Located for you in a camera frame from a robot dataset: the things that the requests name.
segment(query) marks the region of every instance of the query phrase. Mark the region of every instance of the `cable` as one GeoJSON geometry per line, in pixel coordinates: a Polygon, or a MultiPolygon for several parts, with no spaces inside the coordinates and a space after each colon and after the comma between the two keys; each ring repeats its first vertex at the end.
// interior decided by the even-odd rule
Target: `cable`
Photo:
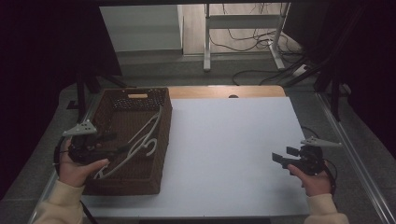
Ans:
{"type": "Polygon", "coordinates": [[[292,76],[292,75],[294,74],[294,72],[297,71],[297,69],[298,69],[297,66],[294,66],[292,69],[290,69],[290,71],[289,71],[288,74],[286,74],[285,76],[283,76],[281,79],[279,79],[279,80],[276,82],[276,85],[278,85],[279,82],[281,82],[283,79],[292,76]]]}
{"type": "Polygon", "coordinates": [[[285,70],[283,70],[282,72],[280,72],[279,74],[274,75],[274,76],[272,76],[272,77],[267,77],[267,78],[263,79],[263,80],[260,82],[259,86],[262,85],[264,82],[269,81],[269,80],[271,80],[271,79],[273,79],[273,78],[275,78],[275,77],[279,77],[280,75],[282,75],[282,74],[288,72],[290,69],[293,69],[293,68],[295,68],[295,67],[298,66],[298,65],[301,65],[301,64],[303,63],[304,59],[305,59],[305,57],[302,57],[301,59],[299,59],[299,61],[297,61],[296,63],[292,64],[291,66],[289,66],[288,68],[286,68],[285,70]]]}
{"type": "Polygon", "coordinates": [[[287,49],[290,53],[292,53],[292,54],[297,54],[297,55],[303,54],[303,53],[300,53],[300,52],[293,51],[293,50],[291,50],[291,49],[289,48],[289,38],[288,38],[287,36],[285,36],[285,35],[280,35],[280,36],[286,38],[285,47],[286,47],[286,49],[287,49]]]}
{"type": "Polygon", "coordinates": [[[297,62],[298,62],[298,61],[292,62],[292,61],[290,61],[289,59],[286,59],[286,58],[285,58],[285,55],[294,55],[294,54],[283,53],[282,51],[280,51],[280,52],[279,52],[279,55],[280,55],[280,57],[282,58],[282,60],[285,61],[285,62],[287,62],[287,63],[297,63],[297,62]]]}
{"type": "Polygon", "coordinates": [[[337,170],[337,167],[336,167],[336,166],[334,165],[334,163],[332,163],[331,161],[326,160],[326,159],[325,159],[325,161],[328,162],[329,164],[331,164],[331,165],[332,165],[332,168],[334,168],[334,171],[335,171],[334,179],[337,180],[337,177],[338,177],[338,170],[337,170]]]}
{"type": "Polygon", "coordinates": [[[329,177],[331,194],[332,194],[332,196],[334,196],[335,190],[337,189],[337,185],[335,183],[336,178],[332,175],[332,172],[330,172],[329,167],[327,167],[327,165],[324,162],[322,164],[322,168],[323,168],[324,172],[326,173],[326,175],[329,177]]]}
{"type": "Polygon", "coordinates": [[[308,130],[309,132],[314,134],[316,138],[320,138],[319,135],[314,130],[312,130],[312,129],[308,128],[308,127],[305,127],[305,126],[301,126],[301,128],[308,130]]]}
{"type": "Polygon", "coordinates": [[[241,71],[241,72],[235,73],[235,74],[233,75],[233,84],[234,84],[235,86],[240,86],[240,85],[235,81],[235,78],[236,78],[238,75],[240,75],[240,74],[248,73],[248,72],[257,72],[257,73],[278,73],[278,71],[263,71],[263,70],[246,70],[246,71],[241,71]]]}
{"type": "MultiPolygon", "coordinates": [[[[53,152],[53,165],[54,165],[54,167],[55,167],[55,171],[56,171],[56,174],[59,176],[59,169],[60,169],[60,154],[61,153],[65,153],[65,152],[67,152],[68,150],[64,150],[64,151],[61,151],[61,147],[62,147],[62,143],[64,142],[64,137],[62,136],[60,139],[59,139],[59,141],[58,141],[58,144],[56,145],[56,147],[55,147],[55,149],[54,149],[54,152],[53,152]]],[[[88,208],[85,206],[85,204],[82,202],[82,201],[80,201],[81,202],[81,205],[82,205],[82,209],[83,209],[83,211],[84,211],[84,213],[85,213],[85,215],[87,216],[87,218],[88,218],[88,220],[92,223],[92,224],[97,224],[98,222],[95,220],[95,218],[92,216],[92,214],[91,214],[91,212],[90,212],[90,210],[88,210],[88,208]]]]}
{"type": "MultiPolygon", "coordinates": [[[[253,47],[248,48],[248,49],[233,49],[233,48],[231,48],[231,47],[229,47],[229,46],[221,45],[221,44],[217,44],[217,43],[213,42],[212,36],[211,36],[211,35],[209,35],[209,39],[210,39],[210,42],[212,42],[212,44],[215,45],[215,46],[224,47],[224,48],[226,48],[226,49],[232,49],[232,50],[240,51],[240,52],[248,51],[248,50],[250,50],[250,49],[254,49],[254,48],[258,45],[258,43],[259,43],[259,42],[256,43],[253,47]]],[[[264,39],[264,40],[260,40],[260,42],[269,41],[269,40],[270,40],[270,39],[264,39]]]]}
{"type": "MultiPolygon", "coordinates": [[[[224,4],[222,4],[222,7],[223,7],[223,13],[224,13],[224,15],[228,14],[227,10],[225,10],[224,4]]],[[[256,30],[257,30],[257,29],[254,29],[253,36],[252,36],[252,37],[244,37],[244,38],[235,38],[235,37],[233,37],[233,35],[231,34],[230,29],[227,29],[227,30],[228,30],[228,33],[230,34],[231,39],[233,39],[233,40],[247,40],[247,39],[251,39],[251,38],[256,39],[256,38],[255,38],[255,34],[256,34],[256,30]]]]}
{"type": "Polygon", "coordinates": [[[270,32],[270,33],[266,33],[266,34],[262,34],[262,35],[254,35],[254,36],[251,36],[251,37],[242,37],[242,38],[235,38],[235,37],[233,37],[232,35],[231,35],[231,33],[230,33],[230,36],[231,36],[231,38],[233,39],[233,40],[248,40],[248,39],[255,39],[255,40],[260,40],[260,38],[262,37],[262,36],[265,36],[265,35],[268,35],[268,34],[272,34],[272,33],[274,33],[275,31],[272,31],[272,32],[270,32]]]}

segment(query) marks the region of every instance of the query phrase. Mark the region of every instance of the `dark background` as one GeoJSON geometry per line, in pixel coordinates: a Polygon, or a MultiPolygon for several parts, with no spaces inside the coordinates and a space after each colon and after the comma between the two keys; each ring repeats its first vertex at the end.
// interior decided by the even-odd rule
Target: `dark background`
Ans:
{"type": "Polygon", "coordinates": [[[120,67],[98,7],[3,1],[0,22],[3,197],[76,73],[95,67],[119,76],[120,67]]]}
{"type": "MultiPolygon", "coordinates": [[[[304,46],[312,62],[320,63],[356,4],[363,2],[292,3],[284,32],[304,46]]],[[[351,89],[350,105],[396,158],[396,2],[367,3],[337,57],[337,72],[351,89]]]]}

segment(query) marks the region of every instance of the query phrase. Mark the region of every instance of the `wicker basket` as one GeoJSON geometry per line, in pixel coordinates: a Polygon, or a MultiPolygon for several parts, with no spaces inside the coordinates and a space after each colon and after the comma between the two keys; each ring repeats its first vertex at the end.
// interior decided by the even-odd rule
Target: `wicker basket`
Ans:
{"type": "Polygon", "coordinates": [[[107,178],[95,179],[92,174],[87,178],[84,194],[87,195],[143,195],[158,194],[163,177],[163,162],[169,142],[169,130],[172,117],[172,105],[166,88],[155,89],[115,89],[105,90],[97,107],[92,123],[99,135],[115,133],[116,139],[102,143],[97,150],[114,150],[114,158],[105,169],[110,171],[125,160],[128,150],[120,151],[132,136],[140,139],[151,129],[151,138],[157,139],[153,154],[147,156],[154,144],[140,149],[120,169],[107,178]],[[155,129],[151,124],[142,127],[160,111],[161,117],[155,129]]]}

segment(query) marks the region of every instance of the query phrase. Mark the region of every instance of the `metal rail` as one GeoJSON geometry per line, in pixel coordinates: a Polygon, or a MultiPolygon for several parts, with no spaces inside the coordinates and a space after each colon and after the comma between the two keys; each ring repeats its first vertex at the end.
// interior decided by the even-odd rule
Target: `metal rail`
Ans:
{"type": "Polygon", "coordinates": [[[396,223],[394,215],[389,210],[386,199],[384,198],[378,185],[375,183],[373,178],[370,176],[368,170],[364,166],[364,163],[361,160],[359,153],[347,136],[347,132],[345,131],[342,123],[338,122],[332,115],[332,111],[330,110],[330,104],[326,98],[325,93],[317,93],[317,98],[321,108],[326,114],[327,119],[332,125],[332,129],[335,131],[335,134],[337,135],[339,141],[343,144],[346,155],[348,156],[352,167],[354,168],[359,180],[361,181],[361,184],[366,190],[369,199],[372,201],[376,212],[382,220],[382,223],[396,223]]]}

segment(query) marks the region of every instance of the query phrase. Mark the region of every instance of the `hand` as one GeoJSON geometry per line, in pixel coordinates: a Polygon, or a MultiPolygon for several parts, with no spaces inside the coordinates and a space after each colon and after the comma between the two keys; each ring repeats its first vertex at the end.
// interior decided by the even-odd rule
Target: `hand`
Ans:
{"type": "Polygon", "coordinates": [[[78,165],[70,159],[68,155],[68,148],[70,146],[70,140],[66,141],[64,150],[66,152],[62,153],[60,161],[60,172],[59,181],[65,183],[66,185],[79,188],[84,185],[85,179],[92,172],[99,170],[100,168],[109,164],[108,159],[101,161],[95,161],[88,165],[78,165]]]}
{"type": "Polygon", "coordinates": [[[292,174],[296,175],[303,182],[302,187],[305,188],[307,196],[312,197],[319,194],[331,193],[330,179],[327,174],[322,171],[318,175],[306,175],[299,168],[289,164],[288,169],[292,174]]]}

